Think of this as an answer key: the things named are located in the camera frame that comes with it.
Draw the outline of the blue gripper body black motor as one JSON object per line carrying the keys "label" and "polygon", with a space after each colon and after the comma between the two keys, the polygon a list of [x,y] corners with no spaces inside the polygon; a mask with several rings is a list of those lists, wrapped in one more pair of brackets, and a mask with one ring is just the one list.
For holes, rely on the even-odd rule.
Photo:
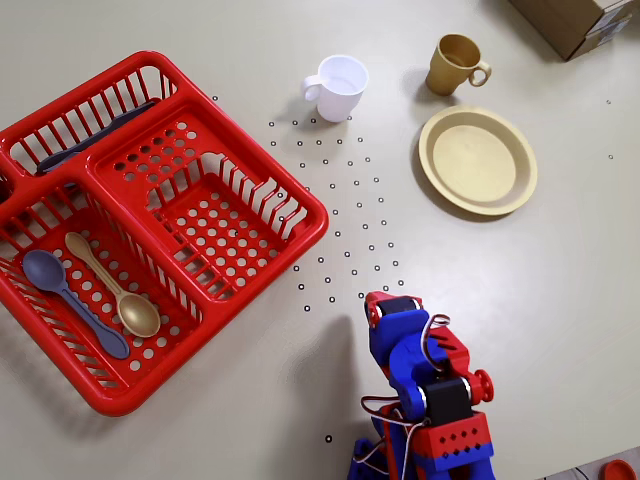
{"label": "blue gripper body black motor", "polygon": [[404,337],[420,333],[429,317],[422,299],[415,296],[386,295],[380,303],[384,312],[376,329],[369,328],[369,348],[387,379],[391,379],[390,355]]}

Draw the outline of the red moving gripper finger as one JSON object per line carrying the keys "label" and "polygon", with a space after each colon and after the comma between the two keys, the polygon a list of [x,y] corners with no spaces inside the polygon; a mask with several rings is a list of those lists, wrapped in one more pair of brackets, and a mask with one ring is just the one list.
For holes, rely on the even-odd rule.
{"label": "red moving gripper finger", "polygon": [[384,312],[380,303],[386,300],[384,292],[369,292],[364,298],[365,315],[370,329],[376,329]]}

